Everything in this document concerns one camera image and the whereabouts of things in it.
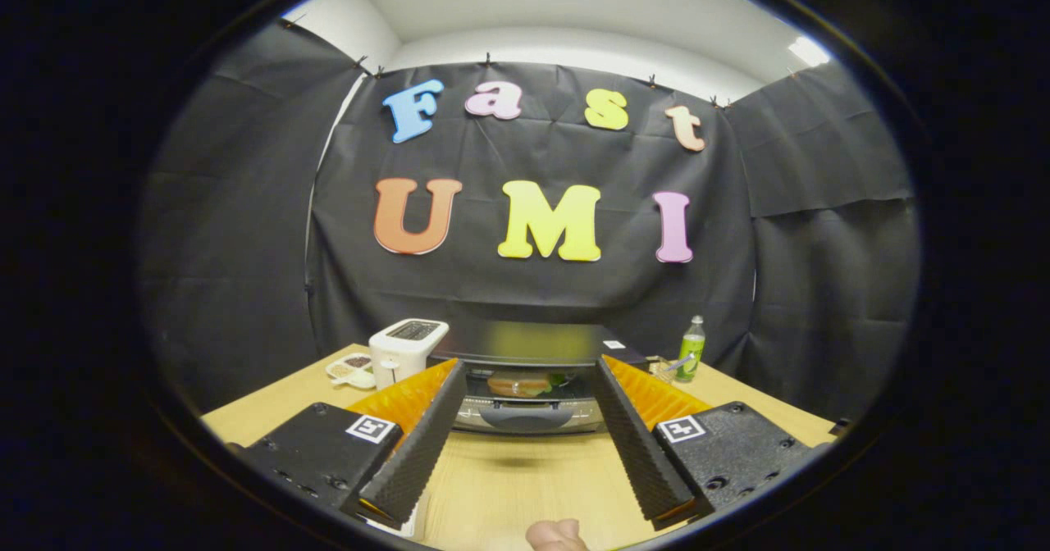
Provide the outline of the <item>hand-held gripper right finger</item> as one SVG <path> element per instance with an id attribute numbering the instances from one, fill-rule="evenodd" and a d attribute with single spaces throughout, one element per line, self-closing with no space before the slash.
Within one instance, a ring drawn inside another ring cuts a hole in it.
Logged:
<path id="1" fill-rule="evenodd" d="M 712 407 L 613 357 L 594 364 L 592 391 L 656 530 L 734 508 L 821 454 L 744 402 Z"/>

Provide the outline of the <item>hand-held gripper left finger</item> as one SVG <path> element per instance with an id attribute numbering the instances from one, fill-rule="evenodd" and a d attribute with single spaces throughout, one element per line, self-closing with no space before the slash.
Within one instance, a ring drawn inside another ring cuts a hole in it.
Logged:
<path id="1" fill-rule="evenodd" d="M 398 529 L 449 438 L 466 373 L 450 359 L 346 408 L 313 403 L 244 447 L 242 458 L 309 503 Z"/>

